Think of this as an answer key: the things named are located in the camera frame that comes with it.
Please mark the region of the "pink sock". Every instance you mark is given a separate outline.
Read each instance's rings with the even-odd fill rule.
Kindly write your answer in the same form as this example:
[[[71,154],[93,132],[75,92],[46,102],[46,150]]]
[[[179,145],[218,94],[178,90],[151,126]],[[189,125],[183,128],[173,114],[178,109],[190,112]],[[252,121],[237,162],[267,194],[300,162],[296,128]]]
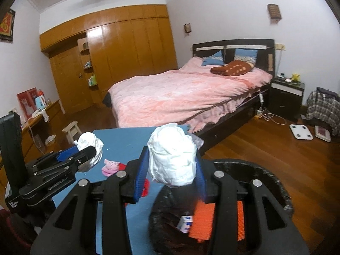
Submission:
[[[104,160],[104,166],[101,172],[105,177],[109,177],[119,171],[120,163],[116,161],[110,161],[108,159]]]

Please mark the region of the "red cloth piece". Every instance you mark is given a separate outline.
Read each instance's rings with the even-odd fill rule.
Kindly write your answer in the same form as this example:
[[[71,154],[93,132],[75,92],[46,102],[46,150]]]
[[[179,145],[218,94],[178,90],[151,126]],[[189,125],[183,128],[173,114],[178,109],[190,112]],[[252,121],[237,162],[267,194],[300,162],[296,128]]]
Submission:
[[[126,172],[120,194],[125,204],[136,204],[141,197],[149,193],[150,182],[146,178],[147,166],[138,160],[130,161],[126,165],[120,163],[119,171]]]

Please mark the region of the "orange foam net sleeve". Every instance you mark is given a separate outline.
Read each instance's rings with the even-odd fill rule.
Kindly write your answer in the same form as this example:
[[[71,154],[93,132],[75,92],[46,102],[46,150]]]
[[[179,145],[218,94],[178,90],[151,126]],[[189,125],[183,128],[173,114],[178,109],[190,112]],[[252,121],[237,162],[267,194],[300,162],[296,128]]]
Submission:
[[[211,237],[213,228],[215,204],[206,204],[198,200],[193,215],[193,224],[189,231],[189,237],[198,242],[207,241]]]

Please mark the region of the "white blue medicine box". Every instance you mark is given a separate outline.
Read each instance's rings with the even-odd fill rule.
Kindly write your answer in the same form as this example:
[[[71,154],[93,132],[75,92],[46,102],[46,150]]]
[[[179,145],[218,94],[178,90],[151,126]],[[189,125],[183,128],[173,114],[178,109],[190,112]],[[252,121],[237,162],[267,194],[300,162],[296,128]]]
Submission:
[[[182,215],[176,228],[182,233],[189,233],[192,224],[193,224],[192,215]]]

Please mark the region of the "black lined trash bin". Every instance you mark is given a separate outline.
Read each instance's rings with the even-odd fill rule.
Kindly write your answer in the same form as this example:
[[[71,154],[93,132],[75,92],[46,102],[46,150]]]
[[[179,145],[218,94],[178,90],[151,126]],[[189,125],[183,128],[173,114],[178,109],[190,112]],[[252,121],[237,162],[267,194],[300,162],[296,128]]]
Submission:
[[[207,160],[193,184],[163,187],[149,217],[158,254],[304,254],[281,181],[255,163]]]

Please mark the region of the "small white wooden stool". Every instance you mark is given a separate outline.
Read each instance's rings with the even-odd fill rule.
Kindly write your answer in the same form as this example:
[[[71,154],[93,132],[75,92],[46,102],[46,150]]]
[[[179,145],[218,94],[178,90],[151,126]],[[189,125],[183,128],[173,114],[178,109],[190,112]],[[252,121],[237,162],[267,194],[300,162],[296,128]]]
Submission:
[[[68,143],[70,145],[74,144],[74,137],[76,135],[81,135],[82,132],[78,126],[78,122],[77,121],[73,121],[70,124],[68,124],[63,130],[62,132],[66,135],[66,139],[68,141]]]

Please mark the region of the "blue table cloth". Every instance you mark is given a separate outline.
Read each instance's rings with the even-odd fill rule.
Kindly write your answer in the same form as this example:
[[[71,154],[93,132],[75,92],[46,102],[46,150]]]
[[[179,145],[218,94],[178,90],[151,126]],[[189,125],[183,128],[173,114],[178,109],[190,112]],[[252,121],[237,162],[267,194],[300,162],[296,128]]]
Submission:
[[[76,178],[91,182],[105,180],[125,170],[128,161],[140,156],[143,147],[150,151],[147,167],[147,195],[136,205],[127,207],[127,224],[133,254],[154,254],[147,233],[152,204],[161,188],[166,185],[190,185],[195,178],[194,161],[203,140],[187,131],[186,126],[175,123],[156,127],[115,128],[95,130],[82,134],[77,148],[95,145],[99,154],[82,166]]]

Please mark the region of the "wooden wardrobe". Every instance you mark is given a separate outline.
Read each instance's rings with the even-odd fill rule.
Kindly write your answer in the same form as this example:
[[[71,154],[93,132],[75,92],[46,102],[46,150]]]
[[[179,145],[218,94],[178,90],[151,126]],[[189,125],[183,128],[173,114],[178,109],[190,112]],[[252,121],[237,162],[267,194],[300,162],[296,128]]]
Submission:
[[[86,14],[40,35],[66,113],[99,104],[109,88],[137,75],[177,68],[166,5]]]

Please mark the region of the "plaid cloth on chair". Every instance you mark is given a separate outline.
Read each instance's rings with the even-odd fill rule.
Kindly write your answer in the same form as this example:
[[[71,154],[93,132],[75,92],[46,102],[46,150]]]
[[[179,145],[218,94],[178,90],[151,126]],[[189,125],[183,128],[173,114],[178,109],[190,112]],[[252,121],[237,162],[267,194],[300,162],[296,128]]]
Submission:
[[[333,136],[339,136],[339,94],[324,88],[311,92],[307,98],[306,118],[327,123]]]

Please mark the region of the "black white nightstand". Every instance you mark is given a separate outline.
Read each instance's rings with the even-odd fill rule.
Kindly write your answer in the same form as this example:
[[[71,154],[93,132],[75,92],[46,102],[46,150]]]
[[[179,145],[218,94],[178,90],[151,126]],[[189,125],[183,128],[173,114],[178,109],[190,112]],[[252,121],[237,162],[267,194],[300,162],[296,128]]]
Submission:
[[[269,111],[284,119],[296,122],[300,117],[305,84],[286,82],[285,79],[275,77],[271,81],[269,91]]]

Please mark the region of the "bed with pink duvet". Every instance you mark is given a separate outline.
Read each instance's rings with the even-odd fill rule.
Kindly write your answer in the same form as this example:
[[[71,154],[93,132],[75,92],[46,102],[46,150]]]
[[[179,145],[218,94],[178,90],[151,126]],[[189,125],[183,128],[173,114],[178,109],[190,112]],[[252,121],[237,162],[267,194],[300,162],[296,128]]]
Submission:
[[[216,75],[203,58],[222,51],[224,66],[235,49],[258,50],[254,68],[239,76]],[[275,75],[272,39],[231,39],[193,45],[193,56],[177,70],[134,76],[111,86],[103,98],[119,128],[187,126],[206,151],[251,120]]]

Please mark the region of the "blue pillow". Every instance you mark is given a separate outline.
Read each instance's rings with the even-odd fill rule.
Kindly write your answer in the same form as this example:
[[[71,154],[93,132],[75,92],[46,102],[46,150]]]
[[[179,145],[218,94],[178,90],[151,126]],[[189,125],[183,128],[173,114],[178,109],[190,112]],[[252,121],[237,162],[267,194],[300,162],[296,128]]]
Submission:
[[[223,66],[224,58],[223,58],[222,51],[218,51],[209,57],[204,57],[201,66],[207,66],[207,65]]]
[[[258,56],[258,50],[252,49],[235,49],[234,60],[248,62],[255,65]]]

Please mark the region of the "brown dotted pillow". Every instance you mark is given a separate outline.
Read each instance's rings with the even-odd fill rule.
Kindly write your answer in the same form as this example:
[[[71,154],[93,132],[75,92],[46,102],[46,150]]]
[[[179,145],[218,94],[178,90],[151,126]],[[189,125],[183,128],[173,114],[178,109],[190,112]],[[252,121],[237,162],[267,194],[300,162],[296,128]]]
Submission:
[[[234,60],[225,66],[213,67],[210,69],[212,74],[224,76],[239,76],[250,72],[254,65],[250,62]]]

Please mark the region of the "right blue pillow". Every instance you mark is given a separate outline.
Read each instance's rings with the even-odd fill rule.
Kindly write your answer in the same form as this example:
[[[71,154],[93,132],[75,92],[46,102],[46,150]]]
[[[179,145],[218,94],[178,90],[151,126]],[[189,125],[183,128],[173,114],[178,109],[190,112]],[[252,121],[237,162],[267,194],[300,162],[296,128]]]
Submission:
[[[255,65],[258,56],[258,50],[252,49],[235,49],[234,60],[248,62]]]

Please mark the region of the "right wall lamp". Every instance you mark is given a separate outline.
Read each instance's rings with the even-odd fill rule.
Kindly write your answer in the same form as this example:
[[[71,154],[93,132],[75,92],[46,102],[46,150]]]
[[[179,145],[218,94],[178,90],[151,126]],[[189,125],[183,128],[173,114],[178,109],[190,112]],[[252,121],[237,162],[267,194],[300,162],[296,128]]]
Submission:
[[[272,21],[280,21],[282,19],[281,12],[279,6],[276,4],[268,4],[267,10],[269,12],[270,19]]]

